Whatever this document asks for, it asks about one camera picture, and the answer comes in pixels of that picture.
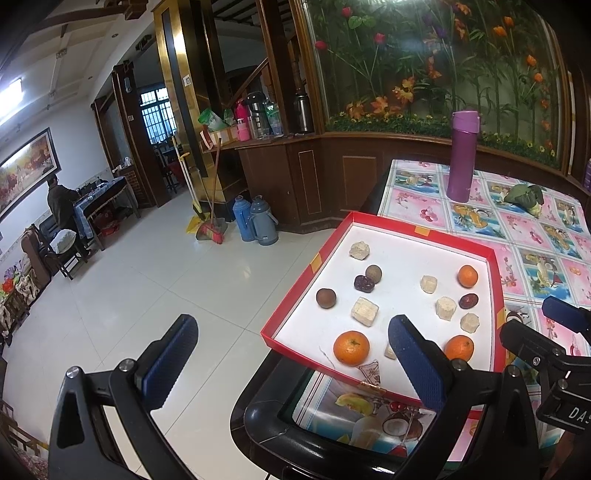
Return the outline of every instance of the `tile floor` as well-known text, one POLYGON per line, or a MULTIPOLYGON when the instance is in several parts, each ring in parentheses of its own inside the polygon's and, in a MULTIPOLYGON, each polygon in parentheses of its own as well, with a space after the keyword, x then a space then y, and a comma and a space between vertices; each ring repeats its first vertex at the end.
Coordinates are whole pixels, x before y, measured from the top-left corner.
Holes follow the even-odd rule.
MULTIPOLYGON (((244 243, 230 224, 222 245, 185 234, 184 192, 129 218, 73 281, 54 277, 4 350, 4 399, 19 425, 47 440, 65 371, 112 369, 137 358, 180 313, 199 324, 199 344, 153 416, 187 466, 205 480, 264 480, 230 437, 236 399, 268 348, 259 331, 331 231, 280 233, 270 247, 244 243)), ((147 476, 114 409, 107 415, 128 466, 147 476)))

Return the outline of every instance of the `blue gripper pad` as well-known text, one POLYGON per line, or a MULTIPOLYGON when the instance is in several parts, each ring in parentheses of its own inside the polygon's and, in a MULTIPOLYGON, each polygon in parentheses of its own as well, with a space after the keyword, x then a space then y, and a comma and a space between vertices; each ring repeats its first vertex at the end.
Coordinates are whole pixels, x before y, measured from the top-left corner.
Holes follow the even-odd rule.
POLYGON ((390 320, 388 340, 423 405, 440 412, 453 381, 444 353, 425 340, 406 315, 390 320))
POLYGON ((199 338, 196 320, 190 315, 179 315, 160 340, 148 345, 138 358, 134 383, 141 393, 146 410, 164 405, 199 338))
POLYGON ((549 319, 564 325, 569 330, 580 333, 589 329, 589 313, 585 309, 578 309, 556 297, 547 297, 542 304, 542 312, 549 319))

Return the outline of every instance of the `wooden pillar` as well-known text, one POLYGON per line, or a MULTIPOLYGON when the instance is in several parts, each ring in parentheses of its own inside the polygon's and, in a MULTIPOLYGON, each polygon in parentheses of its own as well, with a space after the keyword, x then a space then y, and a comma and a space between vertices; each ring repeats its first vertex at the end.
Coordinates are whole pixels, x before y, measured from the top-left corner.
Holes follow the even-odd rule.
POLYGON ((275 100, 281 113, 283 131, 296 133, 299 130, 294 107, 296 84, 291 69, 290 54, 281 22, 279 5, 277 0, 256 0, 256 9, 261 20, 262 36, 269 58, 275 100))
POLYGON ((137 175, 150 202, 160 207, 170 200, 170 195, 166 191, 158 160, 142 118, 133 64, 116 65, 111 73, 111 80, 137 175))

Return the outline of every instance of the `window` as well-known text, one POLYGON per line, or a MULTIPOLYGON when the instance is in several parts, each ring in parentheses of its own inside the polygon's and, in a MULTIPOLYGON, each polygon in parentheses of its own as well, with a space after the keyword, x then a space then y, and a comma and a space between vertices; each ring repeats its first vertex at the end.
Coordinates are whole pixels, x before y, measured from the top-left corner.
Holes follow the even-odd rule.
POLYGON ((177 131, 173 109, 168 100, 166 88, 159 88, 141 94, 142 117, 152 145, 166 140, 177 131))

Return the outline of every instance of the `white cake piece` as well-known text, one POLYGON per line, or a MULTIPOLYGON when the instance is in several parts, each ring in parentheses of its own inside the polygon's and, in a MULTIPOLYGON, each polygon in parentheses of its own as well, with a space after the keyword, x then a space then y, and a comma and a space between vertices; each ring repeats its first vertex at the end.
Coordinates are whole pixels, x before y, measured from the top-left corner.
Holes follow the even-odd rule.
POLYGON ((384 355, 388 358, 391 358, 392 360, 396 360, 396 354, 394 353, 394 350, 392 350, 392 347, 389 343, 386 343, 386 351, 384 352, 384 355))
POLYGON ((425 293, 434 293, 437 289, 437 279, 431 275, 423 275, 421 278, 421 288, 425 293))
POLYGON ((371 327, 375 316, 378 314, 379 307, 371 303, 368 299, 359 297, 351 309, 351 316, 366 327, 371 327))
POLYGON ((365 260, 369 255, 369 245, 365 242, 355 242, 349 249, 349 255, 357 260, 365 260))
POLYGON ((441 297, 435 305, 435 312, 441 320, 447 320, 449 322, 452 319, 456 308, 456 302, 450 297, 441 297))
POLYGON ((474 333, 479 326, 480 320, 478 315, 474 315, 473 313, 466 313, 460 320, 460 327, 462 327, 464 332, 474 333))

